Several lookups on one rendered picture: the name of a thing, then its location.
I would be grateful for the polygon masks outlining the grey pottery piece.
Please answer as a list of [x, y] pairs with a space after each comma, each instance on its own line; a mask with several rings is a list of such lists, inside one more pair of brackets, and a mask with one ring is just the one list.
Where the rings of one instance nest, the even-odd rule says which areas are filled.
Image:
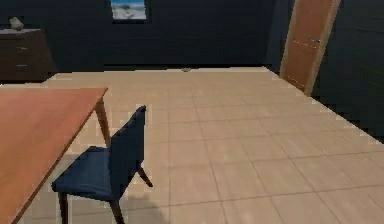
[[9, 19], [9, 22], [10, 22], [10, 26], [13, 30], [16, 30], [16, 31], [22, 31], [23, 30], [24, 24], [17, 17], [11, 17]]

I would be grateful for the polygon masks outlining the blue framed picture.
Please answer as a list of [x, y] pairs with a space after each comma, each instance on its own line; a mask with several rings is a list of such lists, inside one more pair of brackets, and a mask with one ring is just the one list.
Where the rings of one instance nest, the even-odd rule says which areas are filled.
[[115, 20], [145, 20], [145, 0], [110, 0]]

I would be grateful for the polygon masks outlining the dark brown chest of drawers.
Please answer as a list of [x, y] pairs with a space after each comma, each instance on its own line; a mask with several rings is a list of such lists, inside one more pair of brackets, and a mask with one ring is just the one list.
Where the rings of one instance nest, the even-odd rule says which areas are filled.
[[43, 30], [0, 30], [0, 84], [40, 83], [55, 74]]

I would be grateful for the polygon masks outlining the blue chair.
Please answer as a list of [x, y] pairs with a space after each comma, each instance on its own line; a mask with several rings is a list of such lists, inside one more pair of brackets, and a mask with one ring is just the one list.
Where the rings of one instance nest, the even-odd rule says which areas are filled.
[[153, 186], [142, 167], [145, 118], [146, 106], [142, 105], [111, 137], [108, 147], [89, 147], [52, 182], [62, 224], [68, 224], [68, 195], [108, 202], [116, 223], [125, 224], [119, 201], [134, 175], [138, 173], [148, 187]]

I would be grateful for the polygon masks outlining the orange wooden door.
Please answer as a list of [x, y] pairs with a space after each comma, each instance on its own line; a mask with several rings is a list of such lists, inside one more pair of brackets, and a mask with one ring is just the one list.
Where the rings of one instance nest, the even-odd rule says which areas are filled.
[[[341, 0], [295, 0], [280, 77], [310, 96]], [[318, 39], [319, 44], [312, 42]]]

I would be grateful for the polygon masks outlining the orange wooden table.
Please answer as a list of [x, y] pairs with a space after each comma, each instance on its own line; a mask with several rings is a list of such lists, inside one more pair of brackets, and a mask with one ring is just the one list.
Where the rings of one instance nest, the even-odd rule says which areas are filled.
[[0, 89], [0, 224], [16, 224], [90, 115], [111, 141], [98, 88]]

